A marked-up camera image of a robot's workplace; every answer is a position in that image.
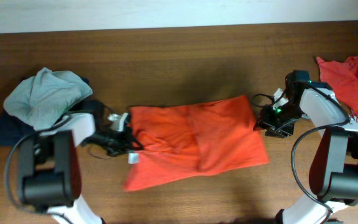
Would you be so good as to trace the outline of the orange soccer t-shirt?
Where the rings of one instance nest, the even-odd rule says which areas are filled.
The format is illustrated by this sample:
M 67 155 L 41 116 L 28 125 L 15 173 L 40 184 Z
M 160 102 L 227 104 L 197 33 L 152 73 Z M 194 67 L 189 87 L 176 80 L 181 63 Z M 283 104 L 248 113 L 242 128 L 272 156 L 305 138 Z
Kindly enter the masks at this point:
M 244 95 L 164 108 L 133 106 L 129 111 L 132 133 L 143 148 L 124 184 L 128 192 L 269 162 Z

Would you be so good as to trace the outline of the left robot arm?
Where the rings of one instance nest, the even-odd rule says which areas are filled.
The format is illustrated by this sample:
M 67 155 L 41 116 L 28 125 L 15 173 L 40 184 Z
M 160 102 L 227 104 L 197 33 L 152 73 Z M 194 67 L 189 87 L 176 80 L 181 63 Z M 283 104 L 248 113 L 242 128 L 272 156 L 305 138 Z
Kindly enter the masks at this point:
M 98 100 L 67 111 L 56 124 L 20 140 L 17 152 L 18 207 L 58 223 L 104 223 L 82 196 L 76 148 L 94 144 L 109 157 L 143 148 L 133 136 L 128 112 L 114 113 Z

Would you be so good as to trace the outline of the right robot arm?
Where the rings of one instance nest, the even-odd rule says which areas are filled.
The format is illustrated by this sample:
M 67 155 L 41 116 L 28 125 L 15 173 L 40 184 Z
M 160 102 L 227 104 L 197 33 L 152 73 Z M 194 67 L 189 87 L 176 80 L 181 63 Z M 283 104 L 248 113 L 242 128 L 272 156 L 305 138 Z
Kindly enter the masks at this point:
M 271 102 L 259 107 L 255 130 L 286 138 L 293 135 L 299 119 L 314 124 L 298 137 L 290 154 L 291 171 L 303 195 L 291 207 L 281 209 L 275 223 L 333 223 L 331 215 L 358 204 L 358 122 L 339 104 L 328 83 L 311 81 L 304 70 L 289 73 L 285 89 L 268 98 Z M 306 189 L 296 172 L 295 153 L 301 140 L 312 133 L 319 133 L 321 141 Z

